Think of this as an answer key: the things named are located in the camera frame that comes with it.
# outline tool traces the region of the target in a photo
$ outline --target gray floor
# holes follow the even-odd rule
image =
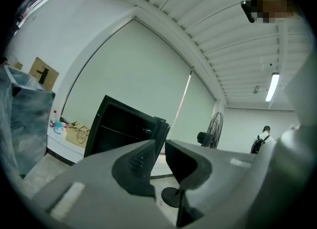
[[[66,171],[70,166],[57,160],[53,156],[46,154],[44,158],[32,168],[24,179],[15,177],[15,185],[18,190],[28,198],[32,199],[34,195],[40,191],[42,187]],[[166,177],[151,180],[151,184],[156,192],[156,204],[162,213],[167,217],[173,225],[176,225],[178,209],[172,208],[164,203],[161,192],[166,187],[179,187],[174,177]]]
[[[172,222],[173,225],[176,225],[178,208],[173,208],[168,206],[161,197],[161,192],[166,187],[176,187],[179,188],[179,184],[176,181],[175,177],[167,177],[161,179],[152,179],[151,185],[155,188],[156,194],[156,203],[159,209],[163,212],[163,214]]]
[[[20,182],[19,189],[22,194],[32,199],[42,187],[69,167],[50,154],[46,154]]]

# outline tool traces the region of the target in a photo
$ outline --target ceiling light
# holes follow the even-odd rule
[[[48,0],[40,0],[37,2],[36,5],[34,5],[32,8],[27,10],[27,15],[22,19],[20,23],[18,23],[18,27],[21,28],[21,26],[24,24],[24,22],[28,19],[28,17],[36,11],[39,7],[41,7],[44,3],[46,3]]]
[[[35,5],[37,5],[40,1],[42,0],[37,0],[36,2],[34,2],[30,7],[28,7],[28,9],[33,8]]]
[[[277,88],[278,80],[279,80],[279,73],[273,73],[271,85],[269,86],[269,90],[268,90],[267,97],[266,97],[265,101],[267,101],[267,102],[271,101],[271,99],[274,95],[274,92]]]

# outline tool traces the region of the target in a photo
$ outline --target person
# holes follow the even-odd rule
[[[240,4],[251,23],[274,23],[301,16],[293,0],[245,0]]]
[[[261,145],[273,145],[275,140],[270,136],[271,128],[270,126],[265,126],[263,128],[262,134],[257,135],[252,143],[251,153],[258,153]]]

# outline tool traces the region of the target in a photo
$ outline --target floor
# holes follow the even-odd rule
[[[47,183],[57,177],[59,174],[70,168],[69,165],[57,160],[50,154],[46,154],[44,158],[32,168],[24,179],[16,177],[14,182],[18,190],[28,198],[32,199],[34,195]],[[161,192],[166,187],[179,187],[174,177],[166,177],[160,179],[152,179],[151,184],[156,192],[156,204],[167,219],[176,225],[178,209],[172,208],[165,204],[162,200]]]
[[[166,187],[175,187],[179,188],[179,184],[176,181],[175,177],[167,177],[161,179],[152,179],[150,181],[151,185],[155,188],[156,194],[156,204],[158,205],[159,209],[163,212],[163,214],[167,217],[167,219],[173,224],[176,225],[177,220],[177,213],[178,208],[173,208],[168,206],[161,197],[161,192]]]
[[[172,174],[171,169],[166,163],[165,155],[160,154],[152,169],[151,176]]]

